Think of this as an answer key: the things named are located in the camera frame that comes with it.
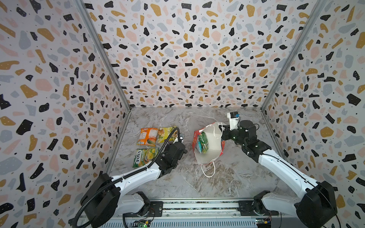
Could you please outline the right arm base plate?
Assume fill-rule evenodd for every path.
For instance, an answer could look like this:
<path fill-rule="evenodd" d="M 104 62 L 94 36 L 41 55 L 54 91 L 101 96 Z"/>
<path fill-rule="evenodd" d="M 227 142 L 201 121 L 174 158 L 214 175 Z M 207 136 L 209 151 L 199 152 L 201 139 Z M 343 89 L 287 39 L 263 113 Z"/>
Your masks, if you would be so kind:
<path fill-rule="evenodd" d="M 262 205 L 257 206 L 254 200 L 240 200 L 238 201 L 237 210 L 241 216 L 278 216 L 279 212 L 269 211 Z"/>

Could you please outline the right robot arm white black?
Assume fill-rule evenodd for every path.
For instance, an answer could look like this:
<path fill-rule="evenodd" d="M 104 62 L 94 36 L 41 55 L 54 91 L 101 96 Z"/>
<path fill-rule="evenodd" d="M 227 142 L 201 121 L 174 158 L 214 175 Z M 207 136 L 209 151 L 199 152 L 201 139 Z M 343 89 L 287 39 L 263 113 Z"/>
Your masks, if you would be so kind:
<path fill-rule="evenodd" d="M 290 165 L 268 144 L 258 139 L 256 125 L 249 120 L 239 121 L 235 127 L 220 124 L 222 140 L 232 140 L 256 163 L 269 169 L 284 181 L 295 197 L 262 191 L 253 198 L 252 209 L 263 215 L 277 211 L 297 217 L 308 228 L 322 228 L 337 217 L 334 187 L 319 182 Z"/>

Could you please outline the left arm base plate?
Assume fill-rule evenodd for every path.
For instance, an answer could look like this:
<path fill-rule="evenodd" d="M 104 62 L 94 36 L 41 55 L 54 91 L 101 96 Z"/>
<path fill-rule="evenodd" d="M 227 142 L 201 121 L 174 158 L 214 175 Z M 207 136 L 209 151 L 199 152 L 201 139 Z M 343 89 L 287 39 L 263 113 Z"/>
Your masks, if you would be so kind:
<path fill-rule="evenodd" d="M 162 217 L 163 201 L 151 201 L 136 213 L 124 214 L 127 218 Z"/>

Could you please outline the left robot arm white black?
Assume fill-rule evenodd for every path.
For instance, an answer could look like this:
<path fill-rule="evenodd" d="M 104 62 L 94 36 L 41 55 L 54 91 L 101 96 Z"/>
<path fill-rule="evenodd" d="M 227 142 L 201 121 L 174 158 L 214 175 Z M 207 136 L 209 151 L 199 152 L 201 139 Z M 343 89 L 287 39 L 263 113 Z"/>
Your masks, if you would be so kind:
<path fill-rule="evenodd" d="M 187 150 L 183 143 L 176 141 L 168 144 L 153 161 L 134 171 L 113 177 L 107 173 L 100 175 L 80 200 L 81 208 L 71 221 L 71 226 L 78 227 L 83 213 L 88 219 L 83 228 L 101 227 L 117 215 L 132 213 L 144 216 L 151 201 L 143 192 L 130 194 L 130 191 L 169 174 L 185 153 Z"/>

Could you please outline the red paper gift bag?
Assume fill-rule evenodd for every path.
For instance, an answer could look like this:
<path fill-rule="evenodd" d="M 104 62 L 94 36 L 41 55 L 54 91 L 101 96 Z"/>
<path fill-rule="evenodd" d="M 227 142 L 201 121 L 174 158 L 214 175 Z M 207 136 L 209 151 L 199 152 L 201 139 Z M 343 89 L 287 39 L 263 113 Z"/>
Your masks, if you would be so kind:
<path fill-rule="evenodd" d="M 224 140 L 221 139 L 222 136 L 221 125 L 224 125 L 224 123 L 214 122 L 212 124 L 207 125 L 203 129 L 194 132 L 194 138 L 192 143 L 193 152 L 195 154 L 197 163 L 200 165 L 203 174 L 207 178 L 211 178 L 215 175 L 216 172 L 215 161 L 223 154 L 225 142 Z M 209 142 L 209 150 L 205 154 L 199 153 L 197 146 L 198 136 L 200 135 L 201 132 L 206 133 Z M 209 164 L 213 165 L 213 173 L 211 175 L 207 175 L 203 168 L 204 166 Z"/>

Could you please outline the orange fruit candy packet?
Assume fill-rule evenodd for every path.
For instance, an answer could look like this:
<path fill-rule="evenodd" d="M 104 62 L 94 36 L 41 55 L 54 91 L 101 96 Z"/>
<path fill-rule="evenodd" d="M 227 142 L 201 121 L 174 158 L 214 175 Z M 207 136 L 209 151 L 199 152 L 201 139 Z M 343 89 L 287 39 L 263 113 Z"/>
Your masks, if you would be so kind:
<path fill-rule="evenodd" d="M 157 136 L 158 136 L 157 128 L 141 128 L 137 145 L 155 147 Z"/>

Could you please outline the yellow-green snack packet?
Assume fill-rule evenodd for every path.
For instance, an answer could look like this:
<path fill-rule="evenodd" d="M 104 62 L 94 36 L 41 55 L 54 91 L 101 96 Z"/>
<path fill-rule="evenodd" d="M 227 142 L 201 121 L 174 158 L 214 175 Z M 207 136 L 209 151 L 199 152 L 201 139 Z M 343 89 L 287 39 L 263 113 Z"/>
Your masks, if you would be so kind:
<path fill-rule="evenodd" d="M 158 128 L 157 143 L 164 143 L 170 133 L 176 128 L 176 126 L 160 127 Z M 170 137 L 169 142 L 173 142 L 177 138 L 177 131 Z"/>

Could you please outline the green yellow candy packet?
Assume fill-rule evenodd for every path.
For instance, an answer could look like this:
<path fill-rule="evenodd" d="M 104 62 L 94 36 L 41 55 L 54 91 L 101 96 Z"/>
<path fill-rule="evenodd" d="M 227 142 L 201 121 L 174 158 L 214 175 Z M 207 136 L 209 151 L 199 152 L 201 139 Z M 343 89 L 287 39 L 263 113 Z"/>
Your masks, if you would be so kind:
<path fill-rule="evenodd" d="M 152 161 L 159 153 L 159 148 L 137 149 L 134 158 L 133 168 L 142 167 Z"/>

